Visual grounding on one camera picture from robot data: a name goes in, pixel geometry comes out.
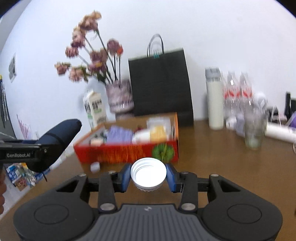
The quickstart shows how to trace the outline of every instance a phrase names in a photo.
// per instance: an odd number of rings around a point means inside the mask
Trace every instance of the bouquet of flowers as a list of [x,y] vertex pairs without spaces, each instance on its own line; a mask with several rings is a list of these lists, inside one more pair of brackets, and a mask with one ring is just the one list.
[[[73,82],[80,82],[82,79],[88,82],[89,77],[95,77],[104,85],[120,83],[120,58],[123,53],[123,48],[115,39],[110,39],[105,47],[104,42],[98,30],[97,20],[101,19],[101,13],[93,11],[90,15],[85,15],[82,21],[74,28],[72,34],[71,46],[66,47],[65,54],[68,58],[79,57],[86,65],[72,66],[69,62],[57,62],[55,68],[58,75],[65,75],[69,71],[69,79]],[[94,31],[99,37],[102,48],[94,50],[90,42],[86,38],[88,31]],[[90,56],[91,63],[88,63],[84,58],[79,55],[79,51],[84,49]],[[114,78],[111,77],[107,61],[111,62],[114,72]],[[119,66],[119,74],[116,74],[116,64]]]

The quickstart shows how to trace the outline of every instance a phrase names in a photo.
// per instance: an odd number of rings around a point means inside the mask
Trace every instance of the green flower graphic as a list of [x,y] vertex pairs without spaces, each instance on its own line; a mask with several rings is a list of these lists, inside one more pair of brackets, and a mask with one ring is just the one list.
[[156,158],[164,163],[170,162],[175,156],[174,147],[167,145],[166,143],[161,143],[154,146],[152,150],[152,157]]

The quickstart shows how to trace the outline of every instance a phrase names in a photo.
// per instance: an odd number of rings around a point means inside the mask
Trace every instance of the human hand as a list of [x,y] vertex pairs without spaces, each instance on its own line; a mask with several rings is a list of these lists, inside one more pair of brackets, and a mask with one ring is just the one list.
[[4,212],[3,204],[5,202],[5,199],[3,197],[3,194],[6,192],[6,184],[4,180],[5,180],[5,173],[3,170],[0,170],[0,214]]

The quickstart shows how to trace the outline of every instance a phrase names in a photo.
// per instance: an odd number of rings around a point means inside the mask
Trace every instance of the clear glass cup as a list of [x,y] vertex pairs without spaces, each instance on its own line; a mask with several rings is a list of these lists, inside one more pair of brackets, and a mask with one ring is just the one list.
[[257,150],[262,145],[267,126],[267,115],[259,108],[252,106],[244,112],[244,142],[247,147]]

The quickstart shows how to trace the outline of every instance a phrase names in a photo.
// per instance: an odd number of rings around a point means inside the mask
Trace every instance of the gray ceiling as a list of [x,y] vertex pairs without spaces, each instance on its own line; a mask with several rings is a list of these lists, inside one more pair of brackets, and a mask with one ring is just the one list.
[[11,8],[0,21],[0,52],[2,51],[5,42],[13,29],[18,18],[27,7],[31,0],[21,0],[13,8]]

